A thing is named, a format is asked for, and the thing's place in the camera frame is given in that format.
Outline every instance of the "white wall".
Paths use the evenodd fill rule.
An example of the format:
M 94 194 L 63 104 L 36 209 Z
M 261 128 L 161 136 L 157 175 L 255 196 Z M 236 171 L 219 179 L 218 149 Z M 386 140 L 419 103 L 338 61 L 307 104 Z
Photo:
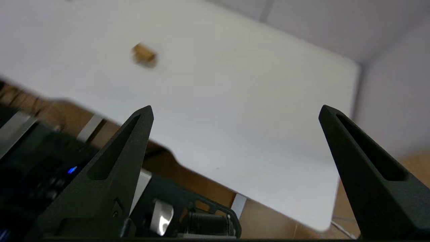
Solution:
M 367 67 L 356 105 L 356 123 L 394 157 L 430 149 L 430 14 Z
M 357 62 L 426 14 L 430 0 L 212 0 Z

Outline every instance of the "white table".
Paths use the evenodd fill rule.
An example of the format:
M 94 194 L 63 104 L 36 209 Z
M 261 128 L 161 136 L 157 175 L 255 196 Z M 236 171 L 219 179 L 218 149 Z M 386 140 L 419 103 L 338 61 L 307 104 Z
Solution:
M 338 173 L 318 122 L 348 114 L 358 66 L 198 1 L 0 2 L 0 73 L 118 123 L 152 105 L 178 162 L 316 230 Z M 155 68 L 130 49 L 158 52 Z

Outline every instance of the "white cable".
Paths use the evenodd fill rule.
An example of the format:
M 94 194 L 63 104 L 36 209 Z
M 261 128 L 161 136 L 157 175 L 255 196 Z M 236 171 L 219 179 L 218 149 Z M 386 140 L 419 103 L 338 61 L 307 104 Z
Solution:
M 344 221 L 347 221 L 347 222 L 351 222 L 351 223 L 357 224 L 357 221 L 355 220 L 355 218 L 333 216 L 333 220 L 335 220 L 335 219 L 337 219 L 337 220 L 344 220 Z
M 332 220 L 332 224 L 341 232 L 343 232 L 345 235 L 347 235 L 348 237 L 350 237 L 351 239 L 357 239 L 353 234 L 351 234 L 350 232 L 346 231 L 340 224 L 336 223 L 335 221 Z

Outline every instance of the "floor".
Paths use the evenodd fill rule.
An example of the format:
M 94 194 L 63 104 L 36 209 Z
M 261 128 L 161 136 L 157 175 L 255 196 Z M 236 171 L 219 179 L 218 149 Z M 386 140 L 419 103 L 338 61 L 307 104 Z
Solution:
M 10 85 L 6 85 L 0 90 L 0 103 L 20 108 L 37 116 L 47 125 L 72 136 L 77 136 L 92 117 L 91 112 L 73 103 L 46 100 Z M 119 124 L 109 120 L 104 121 L 97 134 L 91 137 L 91 144 L 102 147 L 118 128 Z M 418 152 L 400 159 L 400 162 L 424 184 L 430 186 L 430 152 Z M 153 142 L 148 144 L 143 167 L 228 207 L 231 206 L 236 195 L 234 191 L 181 167 L 168 149 Z M 334 223 L 341 226 L 351 236 L 358 237 L 360 231 L 342 183 L 338 188 L 332 222 L 327 231 L 319 233 L 248 199 L 240 218 L 241 238 L 349 239 L 350 237 L 337 228 Z

